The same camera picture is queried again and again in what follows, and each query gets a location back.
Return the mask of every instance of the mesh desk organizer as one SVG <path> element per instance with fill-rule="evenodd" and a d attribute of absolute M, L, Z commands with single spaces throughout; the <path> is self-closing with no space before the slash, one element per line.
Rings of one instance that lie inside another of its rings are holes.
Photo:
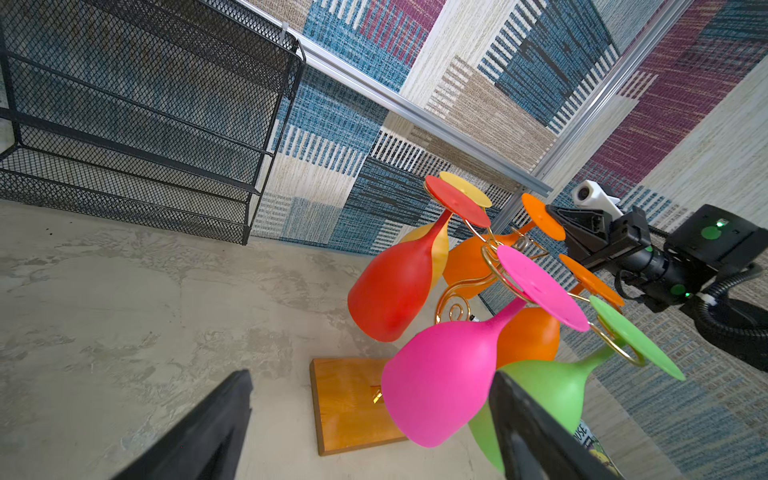
<path fill-rule="evenodd" d="M 234 0 L 14 0 L 0 18 L 0 197 L 247 243 L 296 38 Z"/>

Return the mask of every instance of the pink wine glass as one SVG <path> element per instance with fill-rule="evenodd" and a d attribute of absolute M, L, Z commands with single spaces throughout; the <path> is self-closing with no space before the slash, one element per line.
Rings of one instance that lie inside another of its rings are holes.
<path fill-rule="evenodd" d="M 496 370 L 498 335 L 528 301 L 571 328 L 589 329 L 576 302 L 539 265 L 511 247 L 500 246 L 497 254 L 521 289 L 513 289 L 517 298 L 486 322 L 429 327 L 384 367 L 386 408 L 400 430 L 423 447 L 441 445 L 485 404 Z"/>

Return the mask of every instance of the concrete surface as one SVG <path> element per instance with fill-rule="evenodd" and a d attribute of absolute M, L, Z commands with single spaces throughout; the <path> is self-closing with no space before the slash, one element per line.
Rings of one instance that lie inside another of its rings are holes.
<path fill-rule="evenodd" d="M 317 455 L 310 360 L 392 356 L 444 283 L 389 345 L 346 309 L 370 257 L 4 200 L 0 228 L 2 478 L 109 478 L 236 369 L 254 384 L 239 479 L 501 478 L 466 427 L 437 449 Z"/>

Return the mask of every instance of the wooden block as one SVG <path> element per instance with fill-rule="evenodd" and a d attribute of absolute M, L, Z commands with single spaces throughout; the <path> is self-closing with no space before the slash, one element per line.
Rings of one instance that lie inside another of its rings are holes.
<path fill-rule="evenodd" d="M 380 399 L 389 359 L 314 359 L 310 363 L 317 451 L 321 455 L 406 440 Z"/>

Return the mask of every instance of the black mesh basket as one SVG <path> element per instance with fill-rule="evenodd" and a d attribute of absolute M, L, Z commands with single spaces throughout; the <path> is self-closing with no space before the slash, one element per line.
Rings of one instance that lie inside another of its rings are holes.
<path fill-rule="evenodd" d="M 0 4 L 0 197 L 247 243 L 296 38 L 235 0 Z"/>

